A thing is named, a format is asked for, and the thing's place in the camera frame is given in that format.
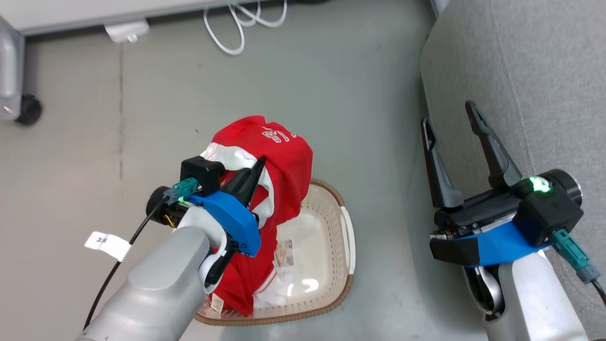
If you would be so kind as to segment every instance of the gray floor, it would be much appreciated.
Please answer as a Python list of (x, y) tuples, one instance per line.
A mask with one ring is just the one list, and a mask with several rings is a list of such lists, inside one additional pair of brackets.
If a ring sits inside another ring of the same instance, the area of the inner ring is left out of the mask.
[[(229, 17), (211, 21), (235, 43)], [(216, 48), (201, 18), (156, 24), (124, 46), (102, 33), (29, 44), (27, 88), (46, 110), (31, 129), (0, 124), (3, 339), (78, 335), (113, 264), (84, 248), (90, 233), (129, 238), (181, 160), (226, 124), (261, 114), (303, 136), (314, 177), (345, 198), (356, 280), (327, 315), (250, 328), (192, 322), (182, 340), (485, 340), (460, 270), (428, 249), (418, 122), (431, 23), (423, 0), (340, 0), (291, 6), (279, 29), (248, 29), (237, 58)], [(108, 293), (169, 233), (151, 224)]]

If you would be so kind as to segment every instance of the clothing tag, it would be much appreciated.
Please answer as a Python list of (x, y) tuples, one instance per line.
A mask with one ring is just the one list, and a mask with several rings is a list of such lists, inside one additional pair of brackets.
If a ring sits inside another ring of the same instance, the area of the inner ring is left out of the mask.
[(279, 268), (295, 266), (295, 254), (293, 253), (293, 240), (279, 240), (274, 253)]
[(212, 310), (221, 313), (223, 311), (223, 299), (221, 299), (218, 295), (213, 294), (213, 300), (210, 301), (210, 307)]
[(89, 249), (101, 250), (121, 262), (132, 245), (113, 234), (93, 232), (84, 246)]

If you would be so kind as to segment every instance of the chair wheel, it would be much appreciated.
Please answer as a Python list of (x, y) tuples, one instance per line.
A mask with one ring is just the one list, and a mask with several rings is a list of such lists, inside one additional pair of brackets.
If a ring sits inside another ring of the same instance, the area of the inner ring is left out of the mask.
[(21, 98), (21, 114), (15, 122), (24, 126), (32, 126), (42, 115), (42, 104), (34, 95), (23, 95)]

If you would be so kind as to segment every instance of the printed number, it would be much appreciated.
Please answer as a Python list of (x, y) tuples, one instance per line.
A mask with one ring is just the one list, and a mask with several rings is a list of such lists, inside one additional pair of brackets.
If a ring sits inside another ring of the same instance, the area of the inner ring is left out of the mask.
[[(286, 134), (281, 132), (280, 130), (273, 130), (273, 129), (267, 128), (267, 127), (263, 127), (263, 129), (267, 130), (262, 133), (263, 136), (265, 136), (267, 138), (271, 138), (275, 143), (282, 143), (282, 140), (284, 140), (284, 142), (290, 141), (290, 137), (286, 136)], [(295, 134), (290, 134), (290, 136), (292, 138), (297, 137), (297, 135), (295, 135)]]

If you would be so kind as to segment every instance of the beige plastic basket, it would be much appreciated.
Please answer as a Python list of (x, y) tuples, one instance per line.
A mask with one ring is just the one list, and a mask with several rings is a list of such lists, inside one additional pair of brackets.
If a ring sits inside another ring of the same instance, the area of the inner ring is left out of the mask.
[(349, 213), (334, 188), (312, 180), (299, 216), (278, 226), (278, 240), (292, 240), (296, 259), (286, 305), (255, 308), (246, 317), (235, 311), (219, 314), (207, 299), (196, 320), (216, 326), (266, 325), (325, 314), (345, 300), (353, 283), (356, 243)]

